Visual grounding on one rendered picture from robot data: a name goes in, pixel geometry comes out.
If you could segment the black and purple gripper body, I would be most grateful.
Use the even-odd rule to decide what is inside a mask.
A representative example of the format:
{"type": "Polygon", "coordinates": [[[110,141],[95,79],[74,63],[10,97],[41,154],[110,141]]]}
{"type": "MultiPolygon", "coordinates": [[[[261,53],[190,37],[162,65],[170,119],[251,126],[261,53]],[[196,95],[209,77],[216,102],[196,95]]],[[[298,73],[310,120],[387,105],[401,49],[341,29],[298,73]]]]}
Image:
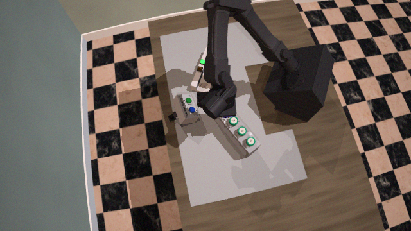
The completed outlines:
{"type": "Polygon", "coordinates": [[[236,99],[231,102],[227,103],[228,107],[227,110],[224,110],[219,117],[227,117],[227,116],[236,116],[236,99]]]}

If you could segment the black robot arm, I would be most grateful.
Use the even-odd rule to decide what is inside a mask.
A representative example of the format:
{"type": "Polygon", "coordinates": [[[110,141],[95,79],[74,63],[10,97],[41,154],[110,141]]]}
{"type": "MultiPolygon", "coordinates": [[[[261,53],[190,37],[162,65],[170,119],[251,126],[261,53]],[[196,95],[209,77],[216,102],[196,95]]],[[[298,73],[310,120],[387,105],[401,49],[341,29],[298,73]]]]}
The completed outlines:
{"type": "Polygon", "coordinates": [[[229,17],[234,17],[258,43],[262,55],[270,62],[279,62],[286,75],[286,83],[292,89],[304,83],[301,61],[297,49],[288,50],[255,13],[251,0],[209,0],[204,3],[208,16],[207,56],[204,64],[204,80],[213,88],[209,92],[197,92],[197,107],[216,119],[228,104],[235,100],[237,88],[230,76],[231,66],[227,57],[227,31],[229,17]]]}

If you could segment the grey flat mat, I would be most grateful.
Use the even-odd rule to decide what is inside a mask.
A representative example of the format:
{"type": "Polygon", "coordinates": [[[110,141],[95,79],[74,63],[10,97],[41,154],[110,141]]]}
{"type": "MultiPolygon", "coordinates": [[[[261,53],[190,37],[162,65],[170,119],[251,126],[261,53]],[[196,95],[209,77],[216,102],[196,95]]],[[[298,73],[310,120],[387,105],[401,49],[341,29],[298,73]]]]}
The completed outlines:
{"type": "Polygon", "coordinates": [[[237,87],[236,115],[261,143],[249,157],[218,123],[197,107],[191,82],[207,47],[208,27],[160,36],[170,93],[191,94],[200,121],[175,128],[191,207],[226,200],[307,179],[293,130],[265,134],[246,66],[269,63],[239,23],[229,23],[227,57],[237,87]]]}

